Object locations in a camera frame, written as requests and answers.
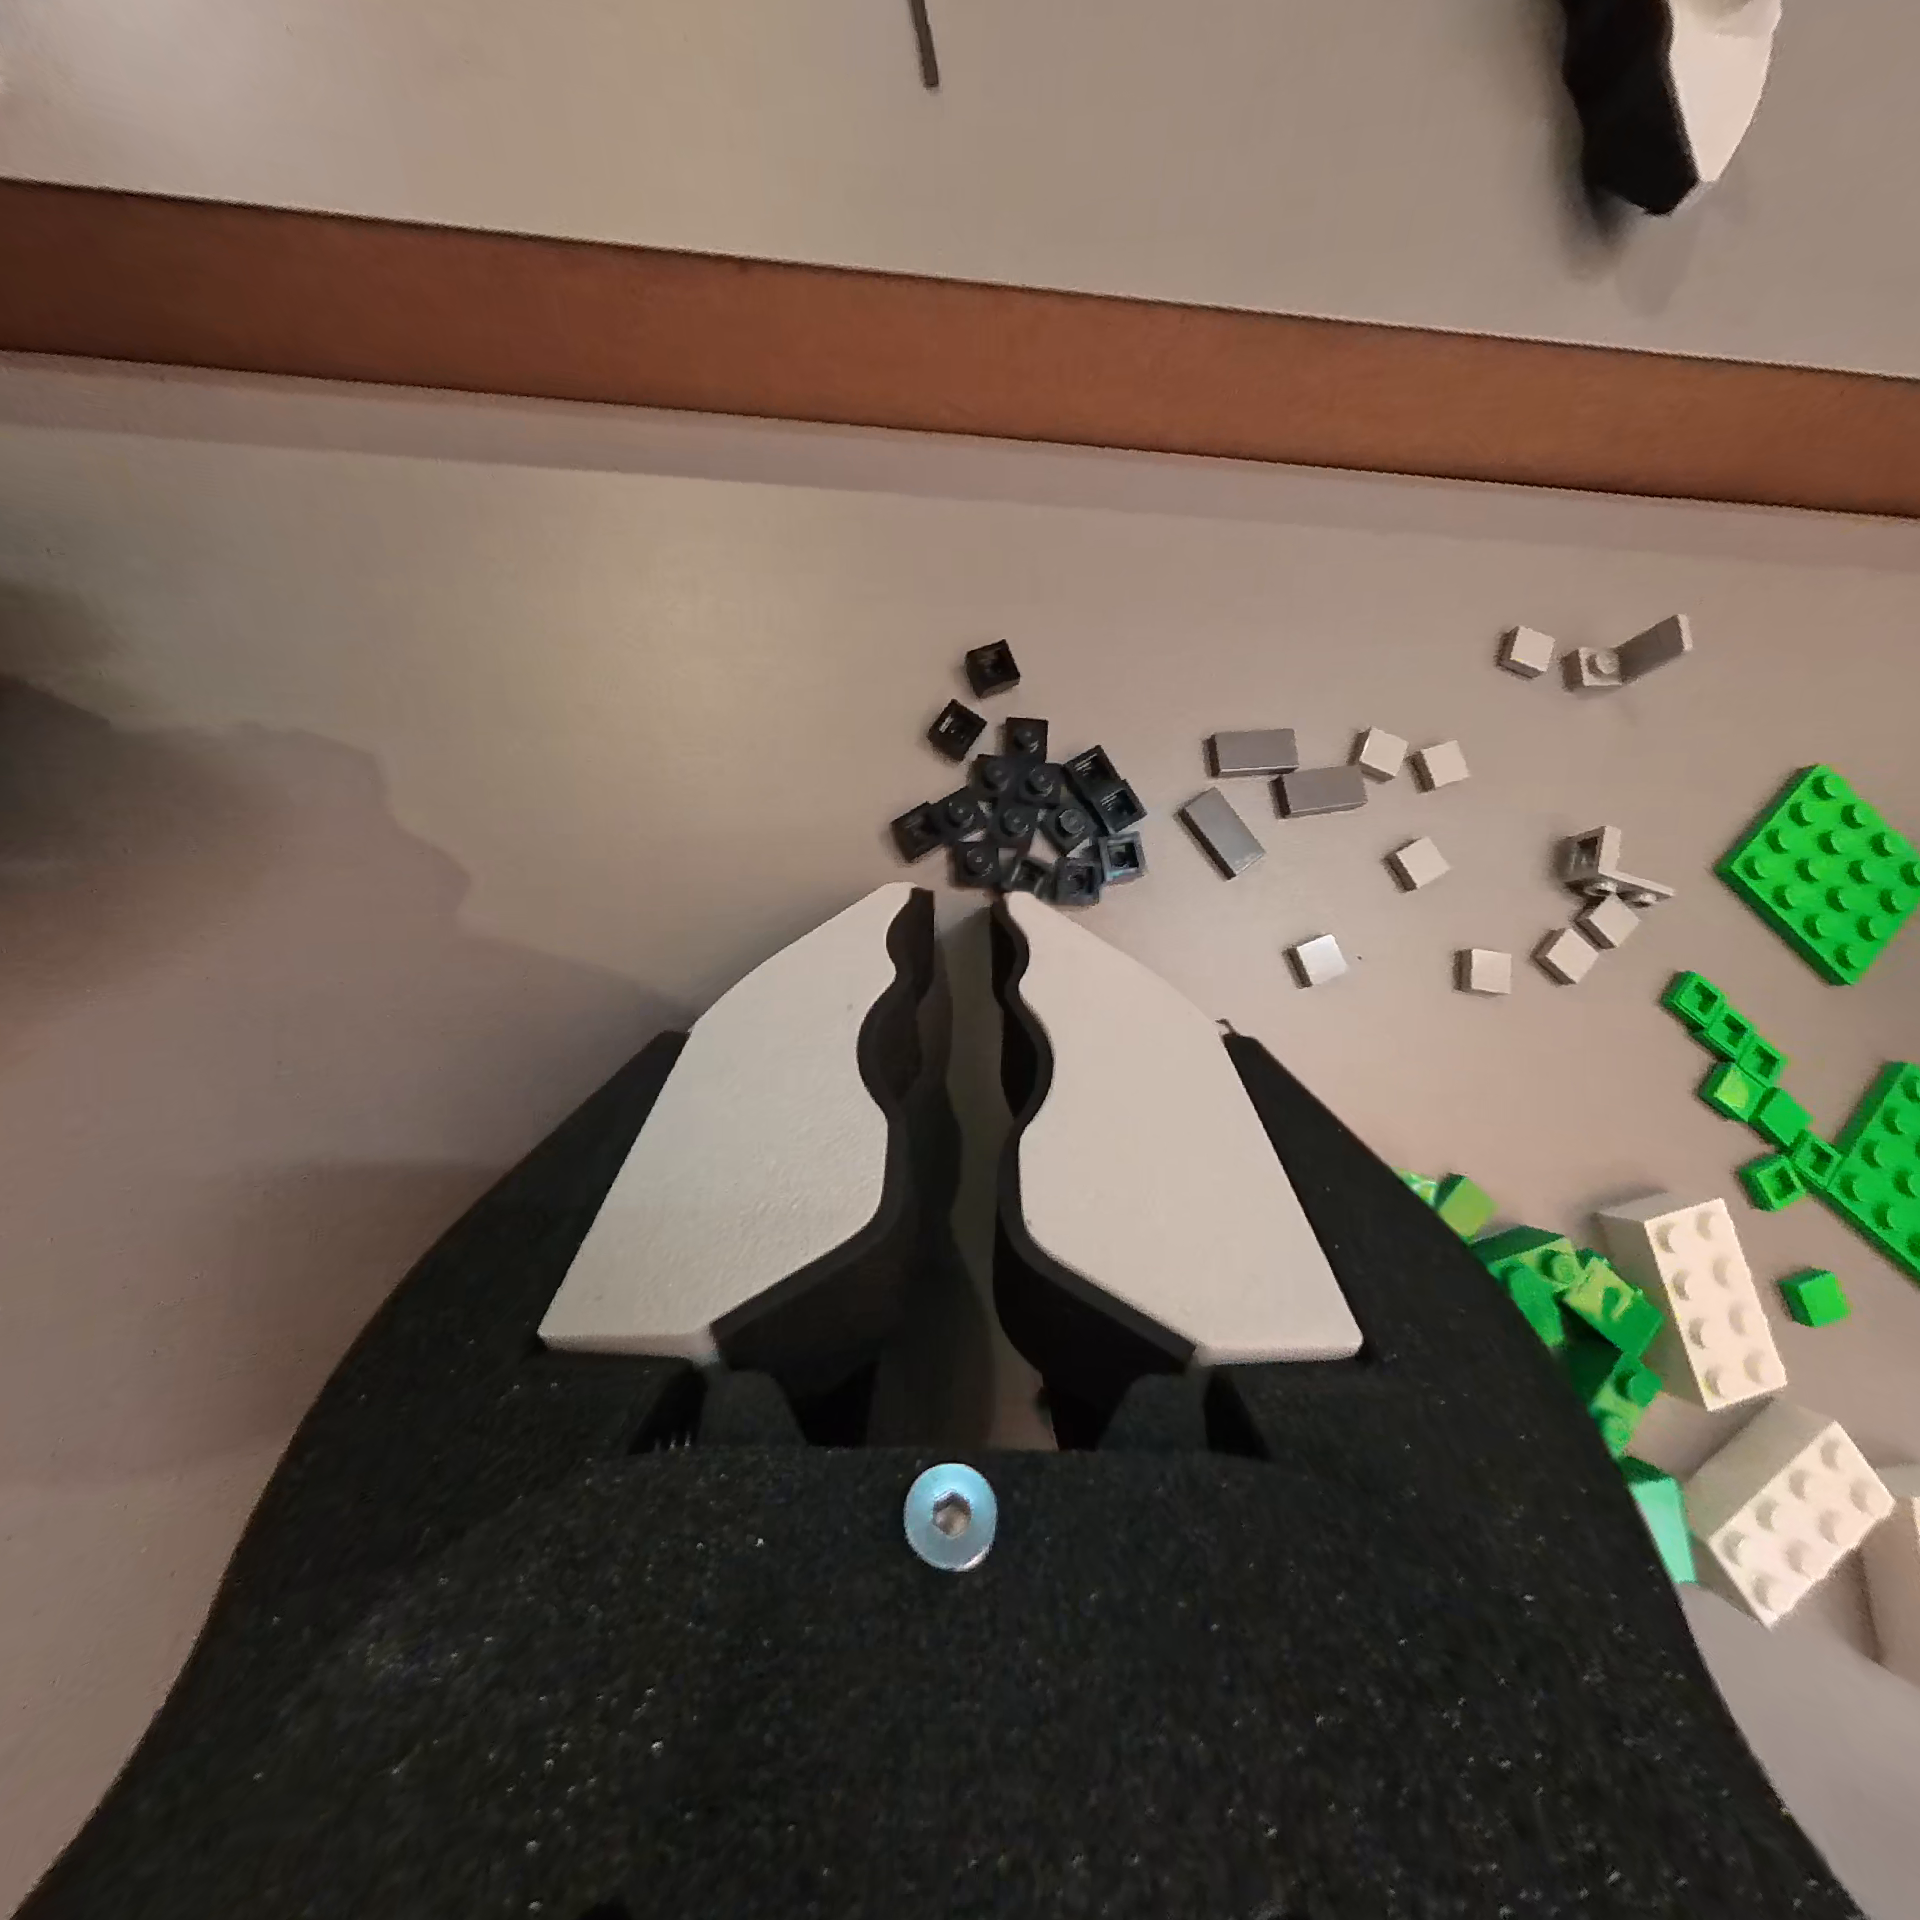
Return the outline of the scattered light grey lego pieces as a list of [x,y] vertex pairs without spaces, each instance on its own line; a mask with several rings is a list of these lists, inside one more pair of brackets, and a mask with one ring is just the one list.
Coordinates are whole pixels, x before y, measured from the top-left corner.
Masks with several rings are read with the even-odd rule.
[[[1691,620],[1668,614],[1617,646],[1574,646],[1566,653],[1548,634],[1516,627],[1502,634],[1494,661],[1502,673],[1524,681],[1556,668],[1572,691],[1603,692],[1639,684],[1691,651]],[[1379,728],[1364,729],[1339,765],[1300,765],[1287,729],[1215,734],[1207,744],[1207,758],[1215,777],[1269,781],[1283,821],[1362,810],[1375,787],[1391,784],[1403,770],[1426,793],[1463,784],[1470,776],[1455,740],[1412,749]],[[1243,876],[1261,858],[1251,828],[1215,787],[1182,804],[1179,821],[1226,877]],[[1566,929],[1546,936],[1532,956],[1533,968],[1555,986],[1581,984],[1604,954],[1619,952],[1639,931],[1653,906],[1674,896],[1657,881],[1629,873],[1621,849],[1621,830],[1603,825],[1572,835],[1556,854],[1556,876],[1578,912]]]

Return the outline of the spare gripper finger part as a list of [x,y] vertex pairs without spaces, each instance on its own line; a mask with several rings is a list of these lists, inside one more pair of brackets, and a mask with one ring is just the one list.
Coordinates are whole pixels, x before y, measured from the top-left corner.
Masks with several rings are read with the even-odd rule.
[[1750,130],[1780,2],[1563,2],[1562,73],[1581,182],[1665,217],[1715,186]]

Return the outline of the pile of black lego pieces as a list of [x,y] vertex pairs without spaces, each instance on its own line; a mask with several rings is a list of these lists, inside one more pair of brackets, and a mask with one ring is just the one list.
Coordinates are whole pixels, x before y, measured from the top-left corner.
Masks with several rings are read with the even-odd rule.
[[1148,877],[1148,803],[1116,754],[1033,712],[1013,643],[963,653],[919,734],[923,784],[879,830],[893,862],[980,896],[1090,909]]

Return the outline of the white lego brick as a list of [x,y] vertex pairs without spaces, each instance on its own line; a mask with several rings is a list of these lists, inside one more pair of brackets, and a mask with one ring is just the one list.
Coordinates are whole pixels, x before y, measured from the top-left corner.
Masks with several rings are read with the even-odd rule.
[[1595,1213],[1603,1252],[1660,1308],[1649,1364],[1708,1413],[1787,1387],[1757,1285],[1723,1197],[1657,1192]]
[[1785,1621],[1894,1506],[1849,1430],[1787,1398],[1701,1462],[1683,1497],[1718,1584],[1763,1628]]

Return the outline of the pile of bright green pieces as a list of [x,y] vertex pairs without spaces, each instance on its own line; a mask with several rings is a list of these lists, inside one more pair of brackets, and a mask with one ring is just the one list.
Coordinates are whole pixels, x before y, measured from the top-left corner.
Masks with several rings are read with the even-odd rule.
[[1470,1174],[1402,1168],[1399,1180],[1470,1246],[1555,1357],[1619,1465],[1670,1581],[1693,1586],[1697,1541],[1683,1486],[1629,1451],[1649,1409],[1666,1395],[1649,1364],[1649,1346],[1665,1321],[1660,1308],[1603,1250],[1540,1227],[1498,1233],[1498,1204]]

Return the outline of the group of small green plates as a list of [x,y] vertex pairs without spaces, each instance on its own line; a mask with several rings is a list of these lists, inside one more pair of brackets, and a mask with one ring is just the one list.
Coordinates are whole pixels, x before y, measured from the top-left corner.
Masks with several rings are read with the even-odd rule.
[[1698,972],[1670,973],[1660,1003],[1709,1056],[1697,1099],[1761,1144],[1735,1170],[1747,1200],[1780,1212],[1804,1197],[1831,1195],[1839,1149],[1787,1090],[1787,1056]]

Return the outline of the bright green large lego plate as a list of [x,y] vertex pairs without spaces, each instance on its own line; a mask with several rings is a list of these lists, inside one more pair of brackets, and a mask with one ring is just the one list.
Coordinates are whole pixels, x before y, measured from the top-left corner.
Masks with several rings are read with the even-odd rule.
[[1831,1212],[1918,1282],[1918,1065],[1886,1062],[1835,1144]]

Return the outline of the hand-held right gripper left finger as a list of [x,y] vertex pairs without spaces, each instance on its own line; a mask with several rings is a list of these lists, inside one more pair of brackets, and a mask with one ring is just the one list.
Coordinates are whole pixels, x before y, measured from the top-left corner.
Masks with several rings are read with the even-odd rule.
[[804,1437],[873,1436],[954,1252],[950,996],[925,886],[884,883],[705,1011],[538,1338],[769,1376]]

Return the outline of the bright green square lego plate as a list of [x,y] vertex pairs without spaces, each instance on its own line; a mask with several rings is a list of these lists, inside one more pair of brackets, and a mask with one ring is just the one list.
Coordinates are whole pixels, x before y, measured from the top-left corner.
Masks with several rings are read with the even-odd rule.
[[1821,762],[1796,770],[1713,870],[1838,988],[1857,986],[1918,908],[1916,843]]

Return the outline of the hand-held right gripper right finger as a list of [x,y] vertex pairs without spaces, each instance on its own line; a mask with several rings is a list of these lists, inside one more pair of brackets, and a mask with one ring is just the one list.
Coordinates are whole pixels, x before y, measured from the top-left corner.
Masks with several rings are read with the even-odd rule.
[[1146,1379],[1353,1361],[1362,1336],[1218,1022],[1063,909],[991,909],[991,1298],[1059,1450]]

